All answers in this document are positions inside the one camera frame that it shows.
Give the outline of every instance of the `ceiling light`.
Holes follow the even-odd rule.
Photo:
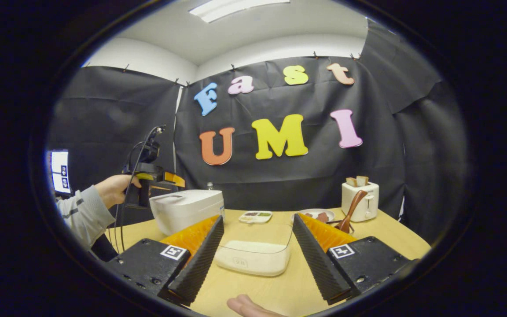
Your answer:
[[[203,21],[210,23],[223,16],[245,10],[252,7],[265,6],[266,4],[289,4],[290,0],[211,0],[190,10],[189,13],[196,15]]]

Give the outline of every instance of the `foam letter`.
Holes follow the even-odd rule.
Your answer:
[[[338,128],[340,129],[340,140],[341,148],[358,147],[363,144],[363,140],[357,136],[356,129],[353,127],[351,110],[336,110],[330,114],[330,116],[336,119]]]
[[[300,65],[285,67],[283,74],[285,82],[290,85],[301,85],[308,81],[308,75],[304,73],[304,67]]]
[[[279,132],[268,119],[259,119],[252,122],[252,127],[257,130],[259,151],[255,155],[256,159],[271,159],[273,153],[269,150],[268,144],[277,156],[283,154],[285,143],[287,143],[287,151],[285,151],[287,156],[299,156],[308,153],[308,148],[304,146],[304,140],[302,140],[300,126],[302,119],[304,118],[300,114],[286,116]]]
[[[353,83],[356,82],[353,78],[349,78],[345,75],[345,72],[347,72],[348,69],[346,67],[340,66],[338,63],[334,63],[326,67],[326,69],[331,70],[334,76],[336,76],[338,82],[341,82],[344,85],[353,85]]]
[[[211,100],[217,100],[217,92],[213,89],[217,88],[216,82],[211,82],[205,89],[201,90],[197,95],[195,95],[195,100],[199,102],[201,108],[203,109],[203,116],[209,114],[209,112],[213,111],[214,108],[217,107],[216,102],[211,102]]]
[[[228,88],[228,93],[231,95],[239,94],[240,92],[247,94],[248,92],[252,92],[254,90],[254,85],[252,82],[254,79],[251,76],[241,76],[238,78],[234,78],[232,80],[232,84]]]
[[[232,157],[232,134],[234,128],[224,128],[220,130],[222,135],[223,151],[221,155],[215,155],[213,152],[213,138],[217,134],[214,131],[203,132],[199,135],[201,139],[201,154],[203,161],[209,165],[223,165]]]

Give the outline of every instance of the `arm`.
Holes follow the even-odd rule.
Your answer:
[[[130,175],[115,175],[82,192],[76,191],[70,199],[58,201],[58,209],[66,225],[86,249],[89,250],[107,226],[114,222],[108,209],[125,201],[124,192],[129,180]],[[141,187],[136,177],[132,183]]]

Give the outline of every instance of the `white appliance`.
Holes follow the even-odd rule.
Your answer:
[[[347,214],[349,207],[352,204],[353,198],[360,190],[367,192],[360,203],[358,203],[356,210],[354,210],[351,221],[359,222],[373,219],[377,216],[378,210],[378,185],[368,182],[368,185],[353,187],[348,183],[342,184],[342,211]]]
[[[159,229],[172,235],[214,215],[224,215],[221,191],[189,189],[150,198]]]

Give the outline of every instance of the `water bottle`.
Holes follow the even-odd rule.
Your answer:
[[[214,186],[212,182],[207,183],[207,190],[212,191],[214,190]],[[220,214],[222,215],[222,221],[226,220],[226,213],[224,212],[224,205],[220,208]]]

